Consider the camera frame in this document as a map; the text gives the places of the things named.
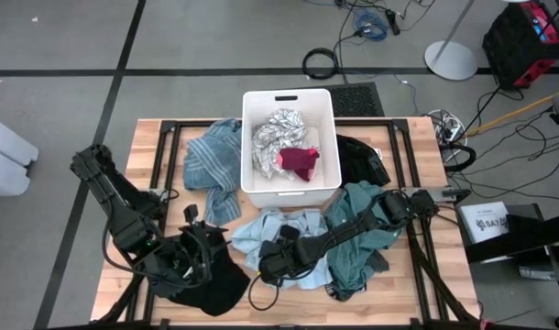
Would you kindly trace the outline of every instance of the red cloth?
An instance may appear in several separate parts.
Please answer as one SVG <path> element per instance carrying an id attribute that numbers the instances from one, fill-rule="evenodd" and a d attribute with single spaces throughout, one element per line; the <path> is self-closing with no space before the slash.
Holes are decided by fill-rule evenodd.
<path id="1" fill-rule="evenodd" d="M 292 170 L 304 181 L 309 182 L 319 157 L 315 148 L 284 148 L 279 151 L 278 164 L 282 169 Z"/>

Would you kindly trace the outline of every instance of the white plastic bin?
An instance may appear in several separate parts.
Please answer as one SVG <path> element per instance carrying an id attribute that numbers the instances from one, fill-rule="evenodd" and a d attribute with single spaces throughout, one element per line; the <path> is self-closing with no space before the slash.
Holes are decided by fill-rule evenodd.
<path id="1" fill-rule="evenodd" d="M 290 181 L 274 175 L 264 178 L 253 168 L 253 127 L 264 124 L 276 110 L 301 111 L 308 128 L 303 147 L 318 147 L 314 175 L 309 182 Z M 248 92 L 243 95 L 241 189 L 256 207 L 317 206 L 328 200 L 341 185 L 341 166 L 336 146 L 333 104 L 325 89 Z"/>

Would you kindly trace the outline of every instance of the wooden tabletop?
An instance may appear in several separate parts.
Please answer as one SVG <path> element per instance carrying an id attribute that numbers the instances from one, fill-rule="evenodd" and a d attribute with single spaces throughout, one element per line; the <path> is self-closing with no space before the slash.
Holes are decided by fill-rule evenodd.
<path id="1" fill-rule="evenodd" d="M 140 119 L 133 137 L 131 153 L 126 165 L 126 177 L 139 189 L 149 187 L 156 146 L 159 137 L 161 119 Z M 411 141 L 415 159 L 423 187 L 444 187 L 447 184 L 443 164 L 434 138 L 433 125 L 429 118 L 408 118 Z M 183 226 L 182 210 L 189 204 L 197 204 L 200 215 L 204 214 L 206 191 L 188 192 L 182 183 L 181 167 L 186 155 L 187 141 L 198 138 L 204 128 L 185 127 L 181 130 L 181 143 L 174 173 L 173 188 L 180 192 L 180 198 L 170 202 L 167 220 L 166 236 L 179 233 L 178 227 Z M 392 182 L 384 188 L 397 188 L 395 167 L 391 154 L 391 147 L 387 129 L 376 126 L 340 126 L 337 133 L 357 138 L 373 148 L 380 148 L 383 153 L 383 164 Z M 401 133 L 398 132 L 400 154 L 406 182 L 409 184 L 410 172 L 403 147 Z M 172 134 L 166 140 L 166 149 L 162 163 L 159 187 L 163 187 L 165 171 L 168 163 Z M 225 227 L 230 237 L 233 230 L 255 219 L 258 209 L 250 204 L 246 195 L 237 191 L 241 203 L 241 218 Z M 452 210 L 441 209 L 441 215 L 455 218 Z M 456 298 L 473 315 L 478 316 L 479 309 L 471 273 L 467 264 L 463 241 L 456 225 L 435 217 L 431 226 L 433 243 L 438 258 L 441 277 L 451 289 Z M 253 279 L 252 270 L 243 267 L 245 255 L 233 250 L 229 246 L 231 257 L 240 265 L 246 274 Z M 109 245 L 109 255 L 125 264 L 112 244 Z M 356 294 L 347 302 L 337 302 L 331 299 L 324 288 L 313 291 L 302 291 L 292 287 L 279 293 L 278 302 L 266 312 L 252 309 L 247 300 L 247 294 L 228 313 L 212 317 L 200 309 L 172 303 L 166 299 L 157 298 L 154 305 L 152 324 L 157 325 L 161 318 L 169 318 L 172 325 L 407 325 L 410 318 L 421 318 L 420 305 L 416 296 L 416 286 L 408 248 L 408 239 L 400 236 L 398 241 L 388 250 L 382 251 L 388 260 L 390 270 L 376 274 L 367 283 L 367 291 Z M 428 277 L 426 288 L 429 305 L 433 318 L 438 312 L 433 295 L 433 287 Z M 103 265 L 98 292 L 94 302 L 91 319 L 103 316 L 119 298 L 131 279 L 130 273 L 115 269 L 106 262 Z M 137 302 L 137 319 L 141 319 L 145 300 L 146 283 L 143 284 Z M 258 306 L 266 306 L 273 299 L 275 291 L 259 281 L 253 290 L 253 300 Z"/>

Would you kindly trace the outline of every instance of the clothing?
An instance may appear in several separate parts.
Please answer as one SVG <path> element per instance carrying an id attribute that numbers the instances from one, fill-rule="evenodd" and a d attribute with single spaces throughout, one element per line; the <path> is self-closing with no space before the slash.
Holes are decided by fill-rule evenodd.
<path id="1" fill-rule="evenodd" d="M 284 148 L 301 145 L 306 133 L 300 111 L 280 109 L 274 112 L 265 124 L 255 126 L 253 167 L 267 179 L 271 179 L 274 173 L 279 173 L 294 180 L 293 174 L 278 164 L 278 153 Z"/>
<path id="2" fill-rule="evenodd" d="M 279 151 L 278 164 L 284 170 L 292 170 L 302 180 L 309 182 L 320 157 L 316 148 L 283 148 Z"/>
<path id="3" fill-rule="evenodd" d="M 211 247 L 225 242 L 222 233 L 208 236 Z M 203 312 L 218 316 L 231 310 L 241 300 L 250 283 L 249 277 L 238 267 L 224 247 L 213 255 L 212 278 L 198 288 L 186 289 L 168 298 L 173 303 L 198 307 Z"/>
<path id="4" fill-rule="evenodd" d="M 390 182 L 389 175 L 373 148 L 355 138 L 338 134 L 336 146 L 341 162 L 341 188 L 347 183 L 361 181 L 380 187 Z"/>
<path id="5" fill-rule="evenodd" d="M 188 142 L 183 165 L 187 190 L 208 189 L 204 219 L 222 226 L 241 216 L 235 190 L 241 182 L 241 123 L 223 119 Z"/>
<path id="6" fill-rule="evenodd" d="M 367 181 L 346 184 L 345 192 L 337 197 L 325 212 L 327 225 L 331 228 L 345 221 L 353 221 L 368 207 L 371 199 L 381 193 L 383 191 L 378 186 Z M 378 204 L 374 205 L 373 214 L 388 221 Z M 328 266 L 336 281 L 336 287 L 342 292 L 355 292 L 362 288 L 376 271 L 374 267 L 384 267 L 382 262 L 374 260 L 378 258 L 374 252 L 389 248 L 399 234 L 400 231 L 374 229 L 328 250 Z"/>
<path id="7" fill-rule="evenodd" d="M 292 226 L 300 231 L 300 237 L 313 237 L 326 232 L 326 225 L 320 210 L 304 209 L 284 214 L 278 208 L 262 209 L 252 222 L 235 230 L 231 237 L 233 247 L 247 254 L 245 264 L 252 270 L 258 270 L 259 251 L 264 240 L 275 241 L 283 225 Z M 333 280 L 326 263 L 326 256 L 321 258 L 310 275 L 301 280 L 285 280 L 283 288 L 298 284 L 301 289 L 312 290 Z"/>

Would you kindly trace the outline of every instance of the blue striped towel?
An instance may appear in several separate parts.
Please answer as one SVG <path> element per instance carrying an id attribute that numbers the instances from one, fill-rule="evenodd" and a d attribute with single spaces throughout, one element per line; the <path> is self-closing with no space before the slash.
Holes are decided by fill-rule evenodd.
<path id="1" fill-rule="evenodd" d="M 222 226 L 241 216 L 235 194 L 241 182 L 241 123 L 219 120 L 202 137 L 189 141 L 183 166 L 187 190 L 209 189 L 206 221 Z"/>

